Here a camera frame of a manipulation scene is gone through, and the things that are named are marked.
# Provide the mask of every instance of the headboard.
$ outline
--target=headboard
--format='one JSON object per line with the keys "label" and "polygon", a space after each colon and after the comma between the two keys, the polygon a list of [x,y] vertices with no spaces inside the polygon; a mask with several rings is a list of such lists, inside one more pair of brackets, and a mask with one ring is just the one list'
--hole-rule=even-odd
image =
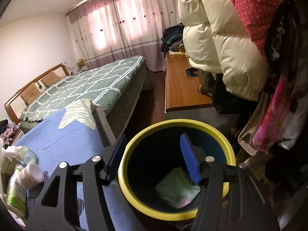
{"label": "headboard", "polygon": [[[36,77],[34,80],[29,82],[26,86],[24,86],[22,89],[18,90],[16,92],[16,94],[13,95],[11,97],[11,99],[9,99],[7,101],[6,104],[4,104],[4,107],[5,107],[6,111],[7,111],[7,114],[9,115],[10,119],[13,122],[15,122],[16,124],[20,123],[20,120],[18,118],[21,115],[22,111],[27,107],[25,102],[21,98],[20,94],[23,91],[25,91],[25,89],[28,88],[32,83],[34,83],[38,87],[38,84],[36,84],[36,82],[40,82],[40,80],[45,75],[50,73],[51,71],[54,71],[60,77],[65,77],[65,76],[69,75],[69,73],[68,73],[67,69],[65,68],[65,66],[62,63],[60,63],[59,65],[51,68],[50,70],[47,70],[45,73],[43,73],[40,76]],[[44,91],[46,87],[44,86],[44,84],[42,82],[40,82],[40,84],[42,85],[42,89],[39,89],[39,88],[38,89],[40,91]]]}

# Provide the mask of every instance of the plaid blanket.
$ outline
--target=plaid blanket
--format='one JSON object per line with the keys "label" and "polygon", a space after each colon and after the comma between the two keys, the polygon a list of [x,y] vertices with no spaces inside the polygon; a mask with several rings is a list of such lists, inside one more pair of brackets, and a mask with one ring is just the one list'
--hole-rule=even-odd
{"label": "plaid blanket", "polygon": [[127,88],[145,58],[134,56],[105,66],[67,76],[47,88],[24,109],[22,121],[39,122],[77,99],[91,99],[107,115]]}

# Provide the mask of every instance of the screw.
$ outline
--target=screw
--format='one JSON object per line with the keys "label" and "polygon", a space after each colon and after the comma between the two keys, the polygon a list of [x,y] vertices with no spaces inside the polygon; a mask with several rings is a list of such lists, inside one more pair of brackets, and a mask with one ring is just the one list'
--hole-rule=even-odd
{"label": "screw", "polygon": [[65,168],[66,166],[67,166],[67,163],[65,161],[59,164],[59,168]]}
{"label": "screw", "polygon": [[214,157],[208,156],[208,157],[205,158],[205,160],[206,160],[207,162],[213,162],[213,161],[215,161],[215,158],[214,158]]}
{"label": "screw", "polygon": [[238,166],[239,166],[240,168],[242,168],[242,169],[246,169],[246,168],[247,168],[247,164],[244,163],[244,162],[241,162]]}
{"label": "screw", "polygon": [[94,162],[97,162],[97,161],[100,161],[101,160],[101,157],[100,156],[94,156],[92,157],[92,161]]}

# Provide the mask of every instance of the brown cushion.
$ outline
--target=brown cushion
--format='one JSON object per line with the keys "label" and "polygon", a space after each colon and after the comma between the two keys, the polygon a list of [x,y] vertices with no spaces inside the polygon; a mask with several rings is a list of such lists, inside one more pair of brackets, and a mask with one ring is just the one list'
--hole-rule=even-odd
{"label": "brown cushion", "polygon": [[25,104],[28,106],[30,103],[32,103],[37,97],[39,97],[41,92],[38,90],[38,88],[35,86],[34,83],[32,83],[29,87],[23,91],[20,96],[25,102]]}
{"label": "brown cushion", "polygon": [[41,82],[45,85],[45,87],[50,87],[51,85],[55,84],[56,82],[60,81],[61,77],[57,75],[55,72],[51,71],[48,75],[45,75]]}

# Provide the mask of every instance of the curtain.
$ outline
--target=curtain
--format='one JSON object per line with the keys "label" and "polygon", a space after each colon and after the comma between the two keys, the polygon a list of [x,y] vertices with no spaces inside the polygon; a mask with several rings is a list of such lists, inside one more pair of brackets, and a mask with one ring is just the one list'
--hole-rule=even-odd
{"label": "curtain", "polygon": [[166,68],[163,31],[180,23],[177,0],[90,0],[69,14],[77,48],[93,69],[135,55]]}

